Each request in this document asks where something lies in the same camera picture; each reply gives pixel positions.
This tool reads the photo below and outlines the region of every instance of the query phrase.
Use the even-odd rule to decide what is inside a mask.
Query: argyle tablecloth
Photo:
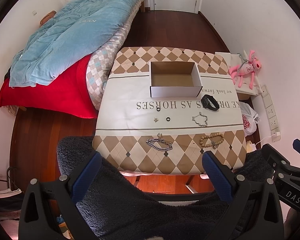
[[[151,98],[150,61],[196,62],[202,92],[197,98]],[[202,154],[206,150],[211,150],[229,168],[243,166],[246,143],[242,115],[227,70],[220,55],[164,47],[123,48],[116,56],[101,103],[94,149],[118,170],[132,173],[201,174]],[[219,101],[218,112],[202,108],[200,99],[204,94],[211,94]],[[207,127],[192,121],[199,111],[208,116]],[[215,132],[224,135],[224,142],[217,149],[202,149],[200,138]],[[146,144],[148,138],[157,138],[158,133],[172,143],[172,150],[157,151]]]

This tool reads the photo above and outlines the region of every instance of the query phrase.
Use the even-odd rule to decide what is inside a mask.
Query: red blanket
[[[6,79],[0,89],[0,107],[24,106],[73,114],[82,118],[97,118],[87,89],[86,71],[90,55],[85,56],[50,85],[9,87]]]

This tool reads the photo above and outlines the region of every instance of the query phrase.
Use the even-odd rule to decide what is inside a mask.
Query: wall socket strip
[[[277,116],[275,115],[274,106],[273,106],[273,103],[272,103],[272,100],[271,100],[271,97],[270,97],[270,94],[269,94],[269,91],[268,91],[268,88],[266,85],[261,87],[261,95],[262,95],[263,103],[265,104],[266,112],[268,115],[271,135],[273,135],[272,142],[279,141],[281,139],[281,136],[274,135],[277,132],[280,132],[278,119],[277,119]]]

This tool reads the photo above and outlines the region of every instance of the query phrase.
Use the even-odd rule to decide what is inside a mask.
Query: chain bracelet
[[[195,120],[198,116],[202,116],[202,117],[205,117],[205,118],[206,118],[206,120],[204,121],[205,124],[201,124],[201,123],[199,123],[199,122],[197,122],[197,121]],[[203,126],[203,127],[207,127],[207,126],[208,126],[208,117],[207,117],[206,115],[204,115],[204,114],[201,114],[201,112],[199,112],[198,115],[193,116],[193,117],[192,117],[192,121],[194,121],[194,122],[195,122],[197,125],[199,125],[199,126]]]
[[[168,145],[169,147],[167,148],[161,148],[161,147],[158,147],[156,145],[153,144],[153,142],[160,142],[160,143],[163,143],[165,145]],[[149,145],[150,147],[158,150],[158,151],[162,151],[162,152],[166,152],[166,151],[169,151],[169,150],[172,150],[172,144],[171,143],[166,143],[166,141],[164,139],[148,139],[146,141],[147,145]]]

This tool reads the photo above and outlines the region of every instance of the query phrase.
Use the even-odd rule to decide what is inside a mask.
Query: watch face
[[[202,98],[201,103],[204,108],[206,108],[210,104],[207,98]]]

